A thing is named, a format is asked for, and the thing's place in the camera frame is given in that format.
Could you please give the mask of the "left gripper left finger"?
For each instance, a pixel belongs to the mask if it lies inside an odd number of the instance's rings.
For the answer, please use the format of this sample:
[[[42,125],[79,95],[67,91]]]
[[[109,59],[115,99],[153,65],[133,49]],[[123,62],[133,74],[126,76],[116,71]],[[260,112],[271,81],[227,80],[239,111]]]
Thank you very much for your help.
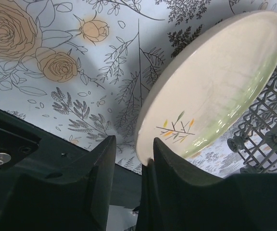
[[[44,178],[0,172],[0,231],[103,231],[116,156],[109,136]]]

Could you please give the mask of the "floral tablecloth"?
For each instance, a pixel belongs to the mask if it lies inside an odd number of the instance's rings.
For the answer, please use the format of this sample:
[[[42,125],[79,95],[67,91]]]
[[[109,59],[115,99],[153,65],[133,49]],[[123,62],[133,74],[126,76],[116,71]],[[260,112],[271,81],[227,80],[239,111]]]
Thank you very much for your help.
[[[277,0],[0,0],[0,109],[92,150],[117,138],[141,173],[134,129],[171,60],[202,32]]]

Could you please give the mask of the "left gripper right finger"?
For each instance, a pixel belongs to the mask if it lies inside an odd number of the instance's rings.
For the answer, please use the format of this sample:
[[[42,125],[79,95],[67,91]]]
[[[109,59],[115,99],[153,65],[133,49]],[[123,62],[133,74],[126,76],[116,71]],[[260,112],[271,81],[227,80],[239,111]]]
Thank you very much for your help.
[[[141,189],[138,231],[277,231],[277,174],[222,179],[155,138]]]

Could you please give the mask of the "cream leaf plate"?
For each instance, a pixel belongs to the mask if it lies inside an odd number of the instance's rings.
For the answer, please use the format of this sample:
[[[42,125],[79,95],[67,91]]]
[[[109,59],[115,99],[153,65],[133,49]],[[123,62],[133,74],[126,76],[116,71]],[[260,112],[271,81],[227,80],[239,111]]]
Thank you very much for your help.
[[[249,108],[277,66],[277,12],[230,17],[196,38],[162,72],[137,120],[139,161],[159,138],[189,158],[222,136]]]

